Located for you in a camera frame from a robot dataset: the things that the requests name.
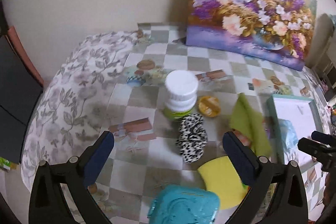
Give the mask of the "teal shallow tray box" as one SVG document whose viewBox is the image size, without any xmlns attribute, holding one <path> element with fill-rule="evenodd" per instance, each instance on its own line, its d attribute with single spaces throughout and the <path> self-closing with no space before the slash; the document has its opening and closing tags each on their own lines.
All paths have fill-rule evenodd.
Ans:
<svg viewBox="0 0 336 224">
<path fill-rule="evenodd" d="M 314 131 L 323 131 L 315 100 L 311 98 L 273 94 L 267 99 L 266 106 L 273 122 L 275 153 L 280 163 L 288 164 L 289 161 L 284 160 L 281 150 L 279 119 L 292 122 L 298 141 L 301 138 L 309 139 L 311 133 Z M 298 160 L 296 162 L 302 173 L 316 165 L 312 156 L 301 152 L 299 149 Z"/>
</svg>

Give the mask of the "flower painting canvas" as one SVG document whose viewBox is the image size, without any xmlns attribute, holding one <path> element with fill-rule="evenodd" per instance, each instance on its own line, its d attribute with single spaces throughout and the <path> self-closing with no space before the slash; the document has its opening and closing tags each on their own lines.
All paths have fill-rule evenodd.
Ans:
<svg viewBox="0 0 336 224">
<path fill-rule="evenodd" d="M 301 71 L 316 0 L 189 0 L 188 46 L 257 57 Z"/>
</svg>

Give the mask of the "leopard print scrunchie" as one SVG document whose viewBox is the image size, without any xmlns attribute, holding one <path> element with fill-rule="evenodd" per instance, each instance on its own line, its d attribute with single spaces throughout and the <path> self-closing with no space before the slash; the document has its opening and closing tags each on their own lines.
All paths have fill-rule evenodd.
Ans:
<svg viewBox="0 0 336 224">
<path fill-rule="evenodd" d="M 208 137 L 203 122 L 203 117 L 198 113 L 189 114 L 181 120 L 175 144 L 185 163 L 196 162 L 204 154 Z"/>
</svg>

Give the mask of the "checkered patterned tablecloth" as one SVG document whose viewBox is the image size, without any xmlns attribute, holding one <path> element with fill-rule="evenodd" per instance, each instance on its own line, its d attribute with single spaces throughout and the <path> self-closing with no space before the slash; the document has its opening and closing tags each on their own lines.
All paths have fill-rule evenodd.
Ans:
<svg viewBox="0 0 336 224">
<path fill-rule="evenodd" d="M 222 136 L 229 130 L 238 95 L 272 120 L 266 107 L 273 93 L 313 98 L 324 132 L 330 114 L 315 91 L 309 69 L 302 72 L 237 53 L 187 47 L 178 26 L 140 24 L 139 31 L 88 36 L 68 56 L 43 93 L 27 133 L 21 176 L 28 189 L 38 163 L 66 162 L 93 144 L 110 126 L 147 118 L 153 129 L 145 136 L 129 133 L 116 144 L 97 179 L 94 199 L 113 223 L 147 223 L 153 198 L 169 184 L 202 188 L 198 168 L 224 155 Z M 215 96 L 221 112 L 205 119 L 208 142 L 200 160 L 186 164 L 175 141 L 178 124 L 169 120 L 163 78 L 184 69 L 198 75 L 215 70 L 220 81 L 203 81 L 199 96 Z"/>
</svg>

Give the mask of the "light blue face mask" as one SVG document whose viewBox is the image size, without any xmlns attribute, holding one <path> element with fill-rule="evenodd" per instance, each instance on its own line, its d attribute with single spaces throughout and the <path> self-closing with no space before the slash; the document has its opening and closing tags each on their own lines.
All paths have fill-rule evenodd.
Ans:
<svg viewBox="0 0 336 224">
<path fill-rule="evenodd" d="M 298 137 L 291 121 L 278 120 L 280 129 L 280 145 L 285 161 L 298 160 Z"/>
</svg>

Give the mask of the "white pill bottle green label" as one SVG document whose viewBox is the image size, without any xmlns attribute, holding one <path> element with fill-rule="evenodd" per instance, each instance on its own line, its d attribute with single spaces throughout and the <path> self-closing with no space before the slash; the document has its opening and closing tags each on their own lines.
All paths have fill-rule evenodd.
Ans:
<svg viewBox="0 0 336 224">
<path fill-rule="evenodd" d="M 197 101 L 198 86 L 199 81 L 192 72 L 170 72 L 165 79 L 165 116 L 171 120 L 180 120 L 189 115 Z"/>
</svg>

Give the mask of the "dark cabinet red edge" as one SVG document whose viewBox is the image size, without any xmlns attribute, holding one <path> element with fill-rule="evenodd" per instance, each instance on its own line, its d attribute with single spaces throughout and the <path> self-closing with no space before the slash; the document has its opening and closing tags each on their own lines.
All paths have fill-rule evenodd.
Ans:
<svg viewBox="0 0 336 224">
<path fill-rule="evenodd" d="M 19 164 L 44 81 L 11 26 L 1 35 L 1 157 Z"/>
</svg>

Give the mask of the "lime green cloth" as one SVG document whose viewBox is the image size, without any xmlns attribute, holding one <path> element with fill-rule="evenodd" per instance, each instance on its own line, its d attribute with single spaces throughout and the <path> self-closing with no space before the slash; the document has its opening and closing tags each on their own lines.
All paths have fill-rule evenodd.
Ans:
<svg viewBox="0 0 336 224">
<path fill-rule="evenodd" d="M 264 118 L 253 109 L 244 93 L 239 94 L 233 107 L 230 128 L 256 156 L 270 157 L 272 148 L 264 128 Z"/>
</svg>

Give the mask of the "yellow round snack pack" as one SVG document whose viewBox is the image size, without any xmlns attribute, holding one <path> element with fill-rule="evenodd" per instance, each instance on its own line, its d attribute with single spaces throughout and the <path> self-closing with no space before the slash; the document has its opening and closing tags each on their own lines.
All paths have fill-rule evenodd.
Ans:
<svg viewBox="0 0 336 224">
<path fill-rule="evenodd" d="M 213 96 L 202 96 L 198 100 L 198 109 L 201 114 L 214 118 L 221 113 L 219 100 Z"/>
</svg>

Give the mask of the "yellow sponge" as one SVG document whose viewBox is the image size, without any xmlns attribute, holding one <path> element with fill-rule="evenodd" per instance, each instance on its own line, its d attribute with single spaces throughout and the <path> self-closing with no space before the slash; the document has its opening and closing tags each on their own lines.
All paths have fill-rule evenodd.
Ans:
<svg viewBox="0 0 336 224">
<path fill-rule="evenodd" d="M 220 210 L 239 205 L 249 190 L 249 186 L 243 184 L 228 156 L 206 162 L 198 168 L 198 172 L 206 190 L 218 196 Z"/>
</svg>

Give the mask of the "teal plastic box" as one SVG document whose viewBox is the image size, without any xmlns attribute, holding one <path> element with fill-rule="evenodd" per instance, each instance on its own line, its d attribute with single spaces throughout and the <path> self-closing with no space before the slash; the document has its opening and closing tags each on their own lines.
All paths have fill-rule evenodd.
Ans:
<svg viewBox="0 0 336 224">
<path fill-rule="evenodd" d="M 151 203 L 149 223 L 213 223 L 220 200 L 210 191 L 168 185 Z"/>
</svg>

